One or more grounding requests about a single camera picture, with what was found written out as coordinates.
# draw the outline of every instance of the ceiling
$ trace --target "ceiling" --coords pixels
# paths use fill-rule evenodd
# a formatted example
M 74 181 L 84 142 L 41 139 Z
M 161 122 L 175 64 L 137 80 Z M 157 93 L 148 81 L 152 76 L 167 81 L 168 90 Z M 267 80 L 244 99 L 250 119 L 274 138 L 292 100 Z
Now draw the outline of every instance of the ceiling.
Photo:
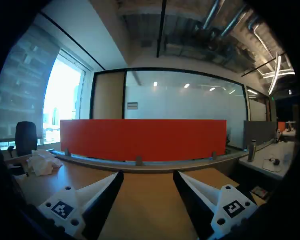
M 132 40 L 143 48 L 157 46 L 162 0 L 116 0 L 116 6 Z M 167 0 L 160 56 L 195 58 L 241 74 L 272 60 L 276 52 L 282 54 L 284 49 L 242 0 Z M 289 68 L 284 54 L 280 69 Z M 258 69 L 265 89 L 272 78 L 264 79 L 262 74 L 274 69 L 275 61 Z

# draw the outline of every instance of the white desk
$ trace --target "white desk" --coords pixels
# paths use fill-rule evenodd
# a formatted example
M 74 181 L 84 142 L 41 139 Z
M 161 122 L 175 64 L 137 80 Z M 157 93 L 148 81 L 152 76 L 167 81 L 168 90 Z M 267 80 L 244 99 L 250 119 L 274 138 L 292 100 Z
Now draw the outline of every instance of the white desk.
M 245 156 L 239 159 L 239 163 L 269 177 L 281 180 L 290 167 L 293 150 L 294 142 L 279 142 L 257 151 L 253 162 L 248 162 L 248 156 Z M 274 166 L 272 162 L 265 160 L 269 158 L 279 159 L 280 164 Z

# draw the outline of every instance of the glass wall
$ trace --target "glass wall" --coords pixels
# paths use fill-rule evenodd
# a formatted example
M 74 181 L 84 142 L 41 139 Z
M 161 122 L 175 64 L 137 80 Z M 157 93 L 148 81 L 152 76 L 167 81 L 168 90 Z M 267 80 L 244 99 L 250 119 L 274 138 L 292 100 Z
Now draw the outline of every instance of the glass wall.
M 243 148 L 247 111 L 239 84 L 183 72 L 127 72 L 124 111 L 126 119 L 226 120 L 228 145 Z

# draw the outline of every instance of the window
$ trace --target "window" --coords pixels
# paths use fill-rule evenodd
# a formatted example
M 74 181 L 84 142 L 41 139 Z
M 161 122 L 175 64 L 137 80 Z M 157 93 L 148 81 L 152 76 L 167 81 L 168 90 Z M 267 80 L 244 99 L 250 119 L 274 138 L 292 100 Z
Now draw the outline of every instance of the window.
M 0 142 L 14 141 L 16 125 L 30 121 L 42 138 L 42 105 L 60 48 L 36 26 L 11 49 L 0 74 Z
M 240 84 L 184 72 L 127 72 L 124 111 L 128 119 L 226 120 L 228 145 L 243 148 L 247 108 Z
M 52 67 L 44 98 L 44 144 L 60 142 L 60 120 L 80 117 L 80 92 L 85 71 L 75 65 L 70 56 L 68 60 L 64 52 L 61 54 Z

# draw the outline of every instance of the chair backrest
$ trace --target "chair backrest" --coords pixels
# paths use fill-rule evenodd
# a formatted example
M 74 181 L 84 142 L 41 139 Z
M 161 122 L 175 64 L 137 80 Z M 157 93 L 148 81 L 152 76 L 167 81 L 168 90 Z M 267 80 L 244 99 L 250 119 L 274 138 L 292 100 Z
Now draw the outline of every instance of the chair backrest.
M 18 122 L 16 127 L 16 151 L 18 156 L 37 150 L 37 129 L 33 122 Z

